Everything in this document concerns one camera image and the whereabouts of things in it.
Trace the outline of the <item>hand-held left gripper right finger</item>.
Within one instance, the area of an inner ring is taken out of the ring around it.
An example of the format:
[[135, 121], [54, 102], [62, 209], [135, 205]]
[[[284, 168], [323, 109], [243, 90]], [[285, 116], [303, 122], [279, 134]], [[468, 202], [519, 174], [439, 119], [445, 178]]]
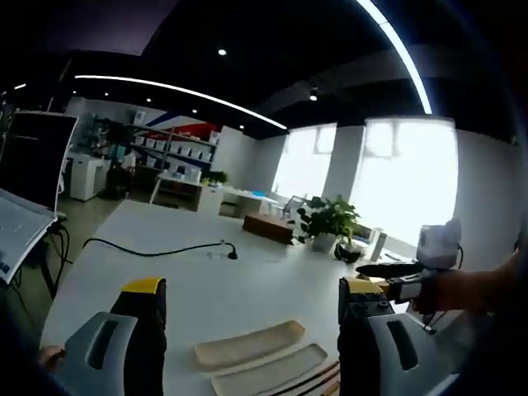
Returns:
[[369, 280], [339, 280], [340, 395], [445, 395], [458, 378], [434, 337]]

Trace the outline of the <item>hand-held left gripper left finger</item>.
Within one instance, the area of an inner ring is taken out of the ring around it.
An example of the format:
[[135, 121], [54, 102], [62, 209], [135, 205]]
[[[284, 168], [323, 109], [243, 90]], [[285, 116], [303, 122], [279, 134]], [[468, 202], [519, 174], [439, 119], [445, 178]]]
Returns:
[[64, 389], [70, 395], [162, 395], [167, 350], [166, 280], [123, 286], [108, 312], [66, 342]]

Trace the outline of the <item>person's right hand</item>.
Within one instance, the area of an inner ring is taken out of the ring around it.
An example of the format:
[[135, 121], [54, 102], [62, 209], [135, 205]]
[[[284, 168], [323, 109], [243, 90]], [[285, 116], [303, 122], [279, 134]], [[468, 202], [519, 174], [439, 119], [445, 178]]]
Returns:
[[426, 278], [412, 308], [420, 314], [482, 310], [489, 276], [484, 272], [446, 271]]

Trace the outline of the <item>person's left hand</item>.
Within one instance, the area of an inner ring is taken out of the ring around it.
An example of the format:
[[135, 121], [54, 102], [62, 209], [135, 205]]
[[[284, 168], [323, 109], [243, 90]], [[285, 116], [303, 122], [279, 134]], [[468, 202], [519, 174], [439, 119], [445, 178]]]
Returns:
[[60, 346], [45, 346], [39, 350], [38, 362], [47, 371], [53, 373], [65, 355], [66, 351]]

